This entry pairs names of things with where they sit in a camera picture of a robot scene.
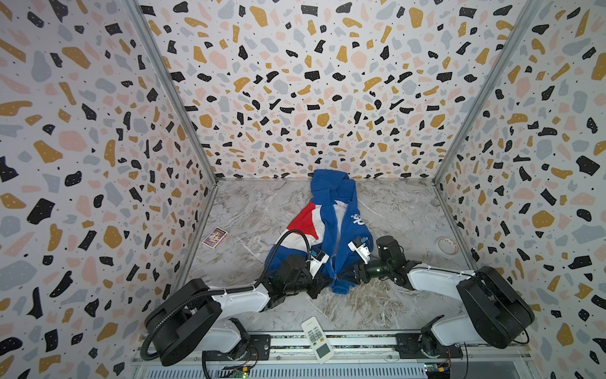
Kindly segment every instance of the remote control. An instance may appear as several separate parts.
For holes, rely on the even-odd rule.
[[[322,328],[315,317],[302,323],[301,327],[309,340],[309,345],[311,346],[313,353],[316,354],[318,363],[324,363],[333,357],[335,352],[330,346],[330,343],[328,343],[328,338],[326,338],[326,334],[322,331]]]

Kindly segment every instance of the wall panel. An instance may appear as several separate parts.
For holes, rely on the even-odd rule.
[[[219,177],[431,177],[524,2],[141,2]]]
[[[604,377],[605,6],[544,2],[439,183],[478,264],[531,304],[550,379]]]
[[[129,377],[205,178],[121,3],[0,10],[0,376]]]

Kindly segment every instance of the red fabric patch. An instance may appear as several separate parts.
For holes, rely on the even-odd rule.
[[[313,219],[311,217],[311,211],[315,210],[316,205],[309,202],[305,208],[294,218],[293,221],[288,224],[286,229],[299,229],[301,232],[311,235],[318,239],[318,233],[316,233],[316,227],[313,225]]]

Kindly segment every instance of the robotic arm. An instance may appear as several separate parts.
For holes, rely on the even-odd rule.
[[[504,349],[534,321],[528,304],[492,267],[476,271],[434,268],[407,260],[392,236],[380,237],[376,244],[380,259],[363,260],[340,278],[355,284],[389,278],[406,289],[436,292],[460,300],[467,311],[449,319],[443,319],[443,315],[434,318],[407,349],[420,350],[430,358],[439,355],[445,346],[463,342],[488,343]],[[359,247],[360,241],[355,244],[355,248]],[[318,250],[309,251],[305,258],[291,255],[275,272],[267,275],[264,270],[254,286],[218,289],[206,286],[199,278],[189,281],[146,318],[149,334],[141,347],[141,358],[159,357],[164,366],[170,366],[196,348],[218,350],[233,360],[241,358],[250,336],[233,316],[263,312],[300,292],[317,298],[332,281],[318,273],[325,261],[324,253]],[[151,342],[157,351],[154,354],[147,351]]]

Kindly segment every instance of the white ventilation slot panel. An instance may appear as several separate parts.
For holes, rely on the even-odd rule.
[[[218,370],[223,366],[208,365],[212,379],[224,378],[231,370]],[[422,363],[380,363],[380,364],[264,364],[252,369],[249,378],[304,379],[304,378],[355,378],[355,379],[425,379]],[[147,373],[148,379],[204,379],[202,367],[176,366],[153,367]]]

